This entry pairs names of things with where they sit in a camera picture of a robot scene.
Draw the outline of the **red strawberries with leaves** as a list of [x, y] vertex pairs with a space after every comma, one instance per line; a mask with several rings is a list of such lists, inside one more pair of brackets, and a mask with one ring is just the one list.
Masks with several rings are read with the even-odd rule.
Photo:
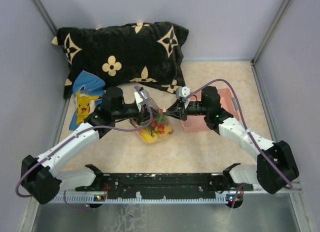
[[159, 134], [159, 126], [166, 124], [166, 118], [163, 114], [157, 115], [151, 122], [151, 132]]

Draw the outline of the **pink plastic basket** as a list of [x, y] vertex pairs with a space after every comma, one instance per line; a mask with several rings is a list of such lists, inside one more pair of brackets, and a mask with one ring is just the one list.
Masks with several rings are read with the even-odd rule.
[[[232, 114], [238, 121], [242, 122], [239, 108], [236, 104], [236, 100], [232, 91], [229, 88], [223, 88], [217, 90], [220, 95], [220, 103], [223, 109]], [[188, 116], [186, 121], [181, 121], [183, 131], [185, 133], [194, 133], [208, 131], [204, 116]]]

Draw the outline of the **yellow lemon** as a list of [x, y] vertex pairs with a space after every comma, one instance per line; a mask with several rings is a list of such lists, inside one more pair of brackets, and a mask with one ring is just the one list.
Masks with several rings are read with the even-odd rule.
[[149, 130], [142, 130], [140, 136], [142, 140], [147, 144], [155, 143], [158, 139], [158, 134]]

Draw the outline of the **clear orange zip top bag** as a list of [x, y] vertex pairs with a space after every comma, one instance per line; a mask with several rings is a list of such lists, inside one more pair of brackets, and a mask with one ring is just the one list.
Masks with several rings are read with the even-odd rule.
[[156, 102], [151, 99], [149, 103], [153, 119], [148, 127], [136, 131], [138, 136], [147, 144], [153, 144], [159, 139], [167, 138], [173, 133], [173, 128], [165, 115], [166, 109], [160, 108]]

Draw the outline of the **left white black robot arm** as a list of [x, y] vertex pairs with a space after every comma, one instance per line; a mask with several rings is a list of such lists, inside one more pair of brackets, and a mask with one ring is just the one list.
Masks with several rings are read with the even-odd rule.
[[63, 167], [89, 145], [95, 143], [109, 131], [125, 132], [125, 129], [115, 127], [117, 120], [153, 119], [151, 98], [149, 92], [135, 86], [134, 103], [126, 104], [123, 91], [119, 87], [106, 90], [93, 112], [64, 140], [46, 152], [33, 157], [26, 156], [21, 163], [21, 176], [15, 192], [23, 195], [19, 188], [28, 192], [28, 197], [34, 198], [44, 205], [52, 201], [57, 194], [78, 187], [90, 187], [97, 191], [103, 187], [104, 178], [99, 175], [96, 167], [91, 165], [82, 169], [62, 172]]

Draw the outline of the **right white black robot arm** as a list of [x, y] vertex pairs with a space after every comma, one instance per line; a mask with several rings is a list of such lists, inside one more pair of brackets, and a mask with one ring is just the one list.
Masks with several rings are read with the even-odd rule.
[[189, 100], [191, 92], [187, 87], [178, 87], [175, 94], [177, 118], [185, 121], [190, 116], [203, 116], [210, 130], [230, 139], [255, 160], [255, 165], [234, 164], [226, 169], [223, 184], [227, 189], [259, 185], [269, 194], [284, 188], [293, 189], [299, 170], [287, 142], [275, 142], [253, 132], [244, 120], [238, 120], [222, 107], [215, 87], [203, 88], [199, 101]]

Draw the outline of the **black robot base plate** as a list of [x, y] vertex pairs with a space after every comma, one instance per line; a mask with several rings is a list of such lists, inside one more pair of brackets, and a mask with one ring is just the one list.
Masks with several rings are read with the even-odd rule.
[[142, 199], [214, 199], [216, 194], [236, 190], [230, 175], [223, 173], [99, 175], [93, 184], [77, 187], [77, 192], [105, 192], [108, 199], [133, 199], [139, 192]]

